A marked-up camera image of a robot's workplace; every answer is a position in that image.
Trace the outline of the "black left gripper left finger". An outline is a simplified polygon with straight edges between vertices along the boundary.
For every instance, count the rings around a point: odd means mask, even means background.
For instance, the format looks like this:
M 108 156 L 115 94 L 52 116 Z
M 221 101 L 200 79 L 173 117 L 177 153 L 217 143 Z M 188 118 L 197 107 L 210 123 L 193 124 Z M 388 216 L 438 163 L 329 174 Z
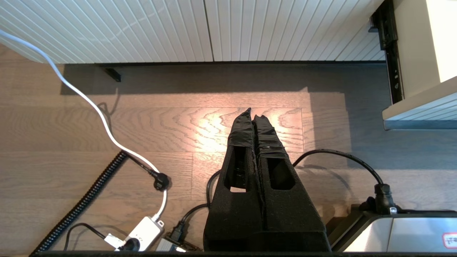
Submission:
M 238 115 L 227 139 L 204 229 L 206 252 L 264 252 L 251 109 Z

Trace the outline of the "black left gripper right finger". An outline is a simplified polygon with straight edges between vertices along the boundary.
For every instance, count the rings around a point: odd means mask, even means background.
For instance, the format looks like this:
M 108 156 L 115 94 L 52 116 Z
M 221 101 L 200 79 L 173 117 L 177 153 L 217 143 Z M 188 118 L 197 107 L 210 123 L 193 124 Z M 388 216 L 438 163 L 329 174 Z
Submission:
M 266 116 L 255 116 L 265 252 L 330 252 L 326 227 Z

